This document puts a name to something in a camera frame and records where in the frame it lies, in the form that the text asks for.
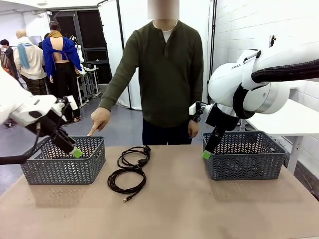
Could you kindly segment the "person's left hand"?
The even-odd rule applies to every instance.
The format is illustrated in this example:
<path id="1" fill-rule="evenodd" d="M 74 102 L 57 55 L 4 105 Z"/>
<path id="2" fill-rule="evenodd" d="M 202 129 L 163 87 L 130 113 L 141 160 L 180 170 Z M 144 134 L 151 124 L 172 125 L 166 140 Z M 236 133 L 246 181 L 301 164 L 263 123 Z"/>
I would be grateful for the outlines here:
<path id="1" fill-rule="evenodd" d="M 195 138 L 200 130 L 200 123 L 190 120 L 188 123 L 188 134 L 190 138 Z"/>

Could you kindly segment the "person's right hand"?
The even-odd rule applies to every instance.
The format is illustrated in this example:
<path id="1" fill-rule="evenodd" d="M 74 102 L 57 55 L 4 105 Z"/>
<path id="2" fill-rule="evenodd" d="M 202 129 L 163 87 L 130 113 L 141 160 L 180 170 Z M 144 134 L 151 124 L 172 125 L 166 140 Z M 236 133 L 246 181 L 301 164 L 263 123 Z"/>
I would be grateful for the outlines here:
<path id="1" fill-rule="evenodd" d="M 91 114 L 92 128 L 87 136 L 92 136 L 96 131 L 101 131 L 109 122 L 111 112 L 103 107 L 98 107 Z"/>

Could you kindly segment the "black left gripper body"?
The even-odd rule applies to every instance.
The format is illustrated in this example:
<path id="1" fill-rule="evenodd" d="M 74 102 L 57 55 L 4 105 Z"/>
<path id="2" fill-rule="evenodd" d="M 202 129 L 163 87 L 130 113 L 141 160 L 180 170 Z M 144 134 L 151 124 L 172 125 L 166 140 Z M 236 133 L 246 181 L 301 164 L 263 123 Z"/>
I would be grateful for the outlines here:
<path id="1" fill-rule="evenodd" d="M 26 126 L 30 132 L 37 134 L 37 124 L 40 123 L 39 137 L 49 136 L 53 142 L 66 142 L 66 132 L 61 127 L 66 123 L 65 116 L 59 116 L 52 110 L 36 122 Z"/>

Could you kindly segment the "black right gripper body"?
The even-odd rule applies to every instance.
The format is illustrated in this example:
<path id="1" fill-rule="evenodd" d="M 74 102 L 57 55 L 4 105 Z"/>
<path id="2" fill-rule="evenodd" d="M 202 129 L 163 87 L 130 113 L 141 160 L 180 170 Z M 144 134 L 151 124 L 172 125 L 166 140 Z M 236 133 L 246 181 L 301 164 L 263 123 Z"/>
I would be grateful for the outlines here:
<path id="1" fill-rule="evenodd" d="M 205 123 L 212 127 L 217 127 L 217 129 L 232 131 L 237 126 L 239 118 L 236 116 L 231 116 L 224 113 L 217 104 L 214 104 L 205 120 Z"/>

